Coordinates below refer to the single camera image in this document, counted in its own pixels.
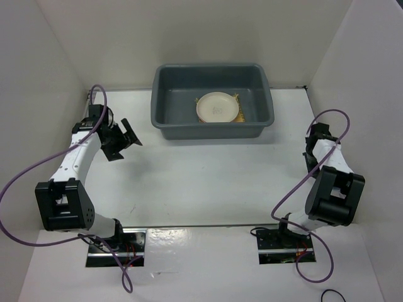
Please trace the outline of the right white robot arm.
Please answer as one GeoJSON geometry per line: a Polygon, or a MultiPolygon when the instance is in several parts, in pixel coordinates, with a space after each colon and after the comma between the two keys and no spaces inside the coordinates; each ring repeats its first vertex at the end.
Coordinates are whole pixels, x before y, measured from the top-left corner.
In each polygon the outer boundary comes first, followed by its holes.
{"type": "Polygon", "coordinates": [[[348,226],[355,216],[365,186],[365,178],[354,173],[347,165],[341,144],[332,136],[329,125],[318,123],[311,126],[305,139],[304,152],[307,170],[315,179],[307,196],[305,208],[287,214],[291,220],[304,228],[281,222],[276,240],[282,247],[292,246],[297,239],[321,227],[348,226]]]}

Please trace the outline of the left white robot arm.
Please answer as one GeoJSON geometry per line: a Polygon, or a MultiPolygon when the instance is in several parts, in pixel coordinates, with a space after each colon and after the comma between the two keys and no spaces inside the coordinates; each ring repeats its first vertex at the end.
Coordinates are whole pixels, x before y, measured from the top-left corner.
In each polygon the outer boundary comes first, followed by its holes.
{"type": "Polygon", "coordinates": [[[39,182],[35,197],[47,231],[96,235],[111,251],[125,245],[122,224],[98,214],[84,187],[94,156],[102,151],[108,161],[123,159],[121,151],[141,142],[127,119],[120,124],[105,105],[92,104],[89,115],[72,129],[71,147],[47,182],[39,182]]]}

